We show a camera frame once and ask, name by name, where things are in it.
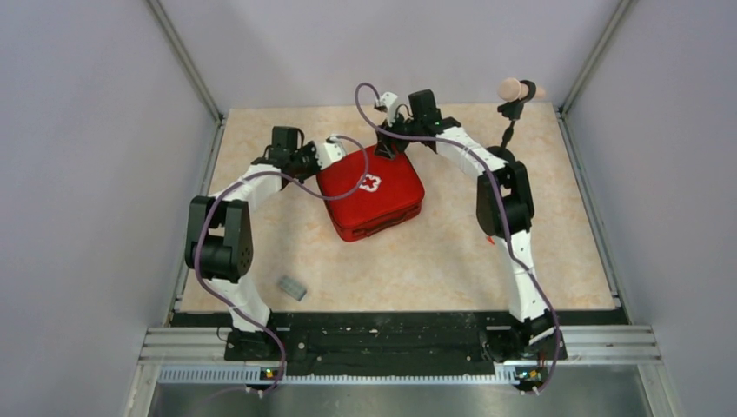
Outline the red black medicine kit bag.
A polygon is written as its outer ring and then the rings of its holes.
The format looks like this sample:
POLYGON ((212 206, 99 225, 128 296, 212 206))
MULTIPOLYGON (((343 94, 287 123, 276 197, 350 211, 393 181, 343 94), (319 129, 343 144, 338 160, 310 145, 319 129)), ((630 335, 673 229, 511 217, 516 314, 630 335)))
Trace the red black medicine kit bag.
MULTIPOLYGON (((356 242, 418 216, 425 189, 414 166, 404 154, 390 160, 368 151, 368 173, 351 195, 326 201, 329 218, 346 242, 356 242)), ((348 154, 316 176, 323 195, 341 195, 352 189, 364 171, 360 151, 348 154)))

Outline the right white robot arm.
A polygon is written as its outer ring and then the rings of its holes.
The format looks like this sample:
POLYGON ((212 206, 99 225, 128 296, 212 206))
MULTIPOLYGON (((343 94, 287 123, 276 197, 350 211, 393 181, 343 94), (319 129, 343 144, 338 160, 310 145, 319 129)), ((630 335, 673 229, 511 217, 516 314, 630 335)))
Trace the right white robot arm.
POLYGON ((411 117, 405 118, 399 112, 396 94, 375 95, 375 109, 386 114, 377 135, 396 140, 395 149, 405 142, 423 142, 476 180, 476 219, 483 233, 496 239, 500 255, 506 257, 508 310, 522 324, 509 335, 509 345, 521 358, 532 358, 545 345, 538 327, 551 328, 555 318, 534 276, 534 203, 526 166, 515 159, 503 159, 500 148, 483 147, 457 120, 442 116, 431 90, 415 92, 409 101, 411 117))

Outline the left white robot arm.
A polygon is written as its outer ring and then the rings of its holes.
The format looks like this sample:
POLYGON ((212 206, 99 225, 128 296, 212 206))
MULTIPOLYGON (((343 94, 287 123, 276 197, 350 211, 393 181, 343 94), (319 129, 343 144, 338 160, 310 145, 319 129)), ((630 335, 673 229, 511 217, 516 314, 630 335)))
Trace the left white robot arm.
POLYGON ((304 181, 319 171, 317 148, 301 129, 277 126, 271 144, 243 175, 215 195, 190 200, 185 263, 203 280, 203 288, 228 307, 232 326, 248 332, 246 348, 258 359, 278 349, 279 337, 266 328, 270 309, 247 273, 254 258, 250 215, 289 178, 304 181))

